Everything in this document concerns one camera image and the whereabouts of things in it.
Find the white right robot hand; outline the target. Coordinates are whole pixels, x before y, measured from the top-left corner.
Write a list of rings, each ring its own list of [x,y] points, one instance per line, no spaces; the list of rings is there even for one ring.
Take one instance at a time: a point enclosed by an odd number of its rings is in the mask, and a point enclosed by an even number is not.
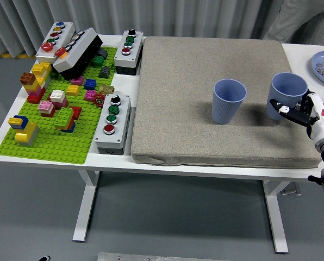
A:
[[[316,150],[324,151],[324,103],[318,94],[308,90],[302,96],[299,109],[290,108],[275,99],[271,99],[270,104],[280,116],[305,126]]]

